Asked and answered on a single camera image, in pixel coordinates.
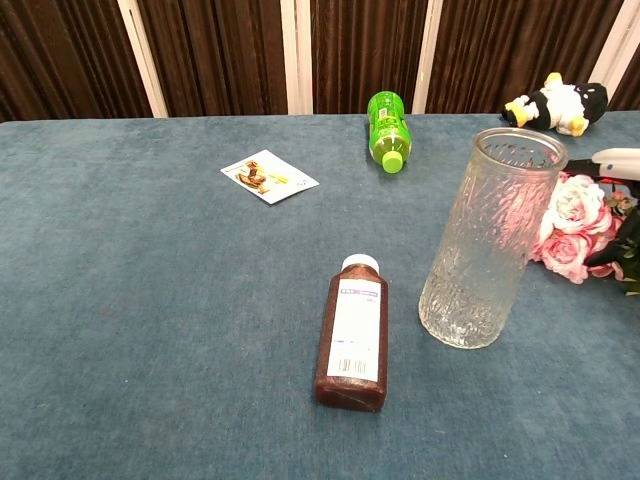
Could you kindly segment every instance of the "penguin plush toy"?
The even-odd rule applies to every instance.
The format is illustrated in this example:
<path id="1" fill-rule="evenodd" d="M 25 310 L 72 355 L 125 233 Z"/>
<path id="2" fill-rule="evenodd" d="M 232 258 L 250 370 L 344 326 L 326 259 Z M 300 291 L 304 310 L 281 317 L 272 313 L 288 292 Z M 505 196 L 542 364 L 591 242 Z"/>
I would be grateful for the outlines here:
<path id="1" fill-rule="evenodd" d="M 579 137 L 589 124 L 604 115 L 608 102 L 607 89 L 602 84 L 566 85 L 562 76 L 553 72 L 544 88 L 507 103 L 502 117 L 512 127 L 555 128 L 558 133 Z"/>

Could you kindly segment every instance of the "white bottle cap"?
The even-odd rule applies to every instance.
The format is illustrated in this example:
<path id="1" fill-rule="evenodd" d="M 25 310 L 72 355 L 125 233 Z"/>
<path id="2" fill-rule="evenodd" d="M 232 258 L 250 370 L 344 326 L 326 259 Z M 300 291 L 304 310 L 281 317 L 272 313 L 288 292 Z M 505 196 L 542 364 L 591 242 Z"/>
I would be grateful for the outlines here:
<path id="1" fill-rule="evenodd" d="M 342 270 L 347 268 L 349 265 L 355 265 L 357 263 L 361 263 L 362 265 L 373 268 L 376 273 L 380 275 L 380 266 L 378 265 L 376 259 L 370 257 L 369 255 L 365 255 L 364 253 L 356 253 L 345 258 L 344 262 L 342 262 Z"/>

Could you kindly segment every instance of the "brown curtain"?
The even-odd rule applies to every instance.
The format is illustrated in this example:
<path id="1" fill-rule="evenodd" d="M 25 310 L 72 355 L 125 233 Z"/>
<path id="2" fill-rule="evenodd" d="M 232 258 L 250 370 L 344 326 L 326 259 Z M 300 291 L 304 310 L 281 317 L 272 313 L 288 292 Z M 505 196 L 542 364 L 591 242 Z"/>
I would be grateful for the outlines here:
<path id="1" fill-rule="evenodd" d="M 636 53 L 609 102 L 609 110 L 640 110 L 640 46 L 636 48 Z"/>
<path id="2" fill-rule="evenodd" d="M 138 0 L 169 114 L 286 114 L 279 0 Z"/>
<path id="3" fill-rule="evenodd" d="M 0 121 L 151 116 L 117 0 L 0 0 Z"/>
<path id="4" fill-rule="evenodd" d="M 311 0 L 315 113 L 364 113 L 393 90 L 411 111 L 427 0 Z"/>
<path id="5" fill-rule="evenodd" d="M 586 82 L 622 2 L 445 0 L 426 112 L 498 112 L 553 71 Z"/>

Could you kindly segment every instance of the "clear glass vase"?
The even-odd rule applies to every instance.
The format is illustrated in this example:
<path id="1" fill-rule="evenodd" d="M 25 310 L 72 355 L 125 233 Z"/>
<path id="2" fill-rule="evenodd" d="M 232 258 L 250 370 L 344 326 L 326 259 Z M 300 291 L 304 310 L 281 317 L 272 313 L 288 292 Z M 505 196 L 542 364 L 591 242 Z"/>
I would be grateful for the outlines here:
<path id="1" fill-rule="evenodd" d="M 420 296 L 431 335 L 459 348 L 498 338 L 566 163 L 564 146 L 538 132 L 494 128 L 475 136 Z"/>

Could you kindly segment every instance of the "barcode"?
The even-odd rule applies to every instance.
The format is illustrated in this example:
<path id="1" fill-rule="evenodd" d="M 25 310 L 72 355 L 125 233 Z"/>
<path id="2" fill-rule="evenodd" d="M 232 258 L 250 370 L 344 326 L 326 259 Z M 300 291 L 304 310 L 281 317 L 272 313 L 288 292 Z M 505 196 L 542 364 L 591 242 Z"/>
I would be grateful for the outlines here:
<path id="1" fill-rule="evenodd" d="M 364 375 L 367 373 L 367 362 L 362 360 L 352 360 L 351 358 L 343 358 L 338 362 L 338 370 L 341 372 L 353 372 Z"/>

